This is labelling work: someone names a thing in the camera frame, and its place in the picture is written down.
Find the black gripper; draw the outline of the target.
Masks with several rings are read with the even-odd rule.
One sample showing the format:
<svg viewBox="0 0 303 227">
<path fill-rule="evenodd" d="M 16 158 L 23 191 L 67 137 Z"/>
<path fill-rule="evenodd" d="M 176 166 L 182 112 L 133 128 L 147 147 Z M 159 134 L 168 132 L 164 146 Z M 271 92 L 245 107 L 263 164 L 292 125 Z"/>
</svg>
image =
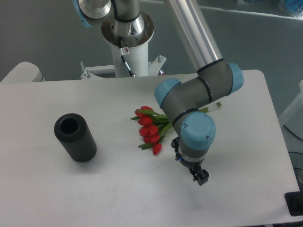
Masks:
<svg viewBox="0 0 303 227">
<path fill-rule="evenodd" d="M 191 175 L 193 176 L 193 182 L 197 182 L 200 186 L 202 186 L 209 179 L 209 173 L 201 167 L 204 157 L 194 161 L 190 161 L 189 157 L 182 153 L 181 148 L 179 146 L 179 141 L 179 138 L 175 138 L 171 142 L 171 147 L 174 149 L 175 152 L 175 160 L 179 161 L 183 166 L 189 169 Z"/>
</svg>

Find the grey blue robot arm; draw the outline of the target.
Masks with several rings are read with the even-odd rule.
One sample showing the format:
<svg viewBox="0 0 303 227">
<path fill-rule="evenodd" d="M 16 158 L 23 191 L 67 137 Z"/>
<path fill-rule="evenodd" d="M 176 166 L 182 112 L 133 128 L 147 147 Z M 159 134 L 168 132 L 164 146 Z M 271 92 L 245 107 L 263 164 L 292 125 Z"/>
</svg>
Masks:
<svg viewBox="0 0 303 227">
<path fill-rule="evenodd" d="M 86 27 L 101 22 L 109 43 L 116 77 L 157 75 L 160 67 L 148 62 L 148 42 L 154 34 L 152 19 L 137 0 L 75 0 L 75 10 Z M 161 82 L 154 95 L 177 137 L 171 145 L 176 160 L 187 167 L 194 181 L 203 185 L 209 174 L 201 164 L 214 141 L 214 120 L 200 108 L 239 90 L 241 69 L 226 63 L 195 0 L 167 0 L 165 5 L 197 77 L 185 83 L 172 78 Z"/>
</svg>

